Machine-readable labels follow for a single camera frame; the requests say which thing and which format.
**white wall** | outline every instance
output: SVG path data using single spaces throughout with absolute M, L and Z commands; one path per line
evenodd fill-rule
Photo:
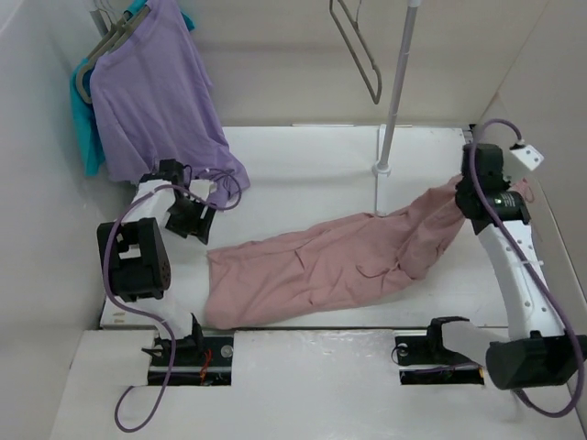
M 79 337 L 103 300 L 95 229 L 123 195 L 84 178 L 69 104 L 73 64 L 95 39 L 80 2 L 0 7 L 2 440 L 49 437 Z
M 353 11 L 358 2 L 347 0 Z M 425 0 L 416 21 L 400 122 L 477 121 L 546 2 Z M 111 3 L 122 9 L 129 0 Z M 361 9 L 360 27 L 383 70 L 378 106 L 330 18 L 328 0 L 179 3 L 195 17 L 195 39 L 216 85 L 216 108 L 225 125 L 379 124 L 386 119 L 405 0 L 365 0 Z
M 546 157 L 536 172 L 539 185 L 534 181 L 538 198 L 530 205 L 537 226 L 535 240 L 546 261 L 550 288 L 582 334 L 587 334 L 587 305 L 581 295 L 581 287 L 587 287 L 585 19 L 584 1 L 550 0 L 483 117 L 511 119 L 522 129 L 526 141 Z M 488 139 L 507 145 L 513 136 L 497 129 Z M 548 206 L 554 218 L 548 214 Z M 570 259 L 564 255 L 560 237 Z M 585 399 L 581 415 L 587 425 Z

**vertical rod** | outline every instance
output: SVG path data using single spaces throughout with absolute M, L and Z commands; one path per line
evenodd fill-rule
M 95 26 L 98 28 L 100 35 L 103 37 L 108 33 L 108 26 L 106 25 L 102 13 L 98 10 L 90 11 L 90 16 L 94 20 Z
M 402 47 L 400 48 L 400 56 L 397 60 L 397 68 L 395 70 L 392 102 L 390 103 L 389 115 L 387 116 L 387 127 L 385 128 L 385 138 L 383 139 L 382 155 L 379 159 L 379 162 L 377 162 L 373 167 L 373 172 L 375 174 L 389 175 L 391 172 L 391 167 L 389 165 L 389 155 L 392 149 L 393 133 L 395 131 L 395 123 L 397 121 L 397 112 L 400 107 L 402 90 L 404 89 L 407 60 L 410 56 L 410 45 L 412 44 L 412 36 L 414 35 L 415 16 L 420 3 L 421 0 L 408 0 L 408 8 L 405 15 L 404 34 L 402 36 Z

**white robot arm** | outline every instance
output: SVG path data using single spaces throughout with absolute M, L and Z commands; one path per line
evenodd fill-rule
M 501 390 L 562 385 L 577 371 L 575 353 L 558 313 L 526 270 L 525 266 L 531 265 L 545 282 L 534 250 L 524 198 L 517 192 L 507 191 L 510 182 L 521 181 L 544 158 L 529 145 L 501 150 L 488 144 L 477 146 L 474 158 L 485 200 L 523 249 L 526 261 L 521 261 L 474 189 L 470 150 L 471 146 L 463 149 L 463 179 L 457 186 L 456 202 L 472 221 L 475 234 L 492 262 L 504 297 L 509 337 L 478 328 L 465 318 L 437 318 L 432 320 L 426 336 L 396 337 L 396 346 L 402 347 L 404 355 L 410 354 L 400 358 L 400 365 L 456 365 L 473 361 L 487 369 Z M 587 336 L 577 337 L 585 359 Z

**clothes hanger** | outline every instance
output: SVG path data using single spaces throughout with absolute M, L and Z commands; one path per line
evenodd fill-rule
M 125 15 L 123 14 L 123 16 L 122 16 L 123 17 L 123 20 L 119 20 L 118 22 L 114 23 L 112 21 L 112 19 L 110 18 L 110 14 L 108 13 L 108 11 L 106 11 L 105 9 L 99 7 L 96 4 L 96 0 L 94 0 L 94 5 L 95 5 L 95 7 L 96 7 L 97 10 L 106 12 L 106 15 L 108 16 L 108 21 L 110 21 L 110 30 L 108 30 L 108 33 L 106 35 L 104 35 L 104 37 L 95 46 L 95 48 L 88 54 L 88 56 L 85 57 L 87 60 L 90 60 L 95 55 L 95 53 L 98 50 L 100 50 L 100 48 L 102 48 L 102 46 L 104 46 L 106 44 L 106 42 L 108 40 L 110 40 L 116 34 L 118 28 L 121 26 L 121 22 L 124 25 L 126 23 L 126 21 L 127 21 Z
M 133 16 L 131 18 L 131 20 L 125 26 L 126 29 L 125 29 L 124 35 L 115 43 L 114 47 L 111 50 L 112 52 L 114 52 L 115 50 L 118 50 L 118 48 L 120 48 L 120 46 L 122 46 L 123 44 L 125 44 L 128 41 L 130 36 L 132 34 L 134 34 L 135 30 L 137 30 L 137 28 L 140 26 L 140 24 L 143 22 L 143 20 L 145 18 L 147 18 L 147 15 L 149 13 L 150 13 L 150 8 L 146 5 L 144 5 L 142 7 L 142 9 L 138 12 L 138 14 L 136 14 L 135 16 Z
M 112 35 L 110 35 L 110 38 L 101 46 L 98 45 L 98 49 L 92 51 L 92 56 L 88 59 L 88 62 L 86 62 L 84 66 L 82 66 L 82 68 L 77 72 L 77 75 L 75 76 L 75 86 L 77 88 L 78 93 L 80 94 L 80 96 L 86 104 L 91 104 L 92 98 L 83 87 L 84 75 L 87 72 L 91 71 L 95 67 L 95 64 L 97 63 L 98 59 L 105 55 L 109 50 L 116 50 L 120 46 L 122 46 L 122 44 L 125 41 L 127 41 L 128 38 L 130 38 L 135 29 L 137 29 L 138 25 L 140 25 L 140 23 L 145 19 L 149 12 L 150 8 L 145 5 L 138 14 L 134 15 L 129 20 L 127 20 L 126 17 L 123 17 L 121 20 L 119 20 L 116 24 L 116 29 L 112 33 Z

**metal pole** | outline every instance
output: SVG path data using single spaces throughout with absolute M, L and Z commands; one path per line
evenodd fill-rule
M 385 128 L 385 138 L 383 140 L 382 155 L 379 161 L 373 166 L 373 172 L 377 174 L 391 173 L 392 168 L 389 165 L 389 155 L 392 149 L 393 132 L 397 121 L 397 111 L 400 107 L 402 90 L 404 89 L 405 71 L 407 69 L 407 60 L 410 56 L 410 45 L 414 35 L 415 15 L 422 0 L 408 0 L 407 13 L 405 15 L 404 35 L 402 36 L 402 47 L 400 56 L 397 60 L 397 69 L 395 70 L 395 80 L 393 81 L 392 102 L 389 107 L 387 116 L 387 127 Z

